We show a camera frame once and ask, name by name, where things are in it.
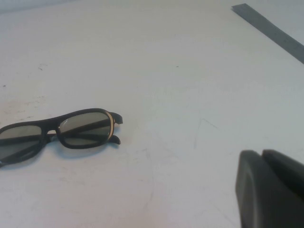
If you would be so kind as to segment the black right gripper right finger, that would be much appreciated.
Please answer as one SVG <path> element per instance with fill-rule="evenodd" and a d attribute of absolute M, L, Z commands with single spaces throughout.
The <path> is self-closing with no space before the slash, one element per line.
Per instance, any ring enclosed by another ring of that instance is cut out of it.
<path fill-rule="evenodd" d="M 263 150 L 262 157 L 289 189 L 304 189 L 304 165 L 302 163 L 275 150 Z"/>

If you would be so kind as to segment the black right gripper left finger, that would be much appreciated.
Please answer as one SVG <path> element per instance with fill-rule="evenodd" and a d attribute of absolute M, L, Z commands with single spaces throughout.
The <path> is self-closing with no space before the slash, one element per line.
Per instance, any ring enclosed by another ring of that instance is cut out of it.
<path fill-rule="evenodd" d="M 236 197 L 243 228 L 304 226 L 304 190 L 289 189 L 255 151 L 240 153 Z"/>

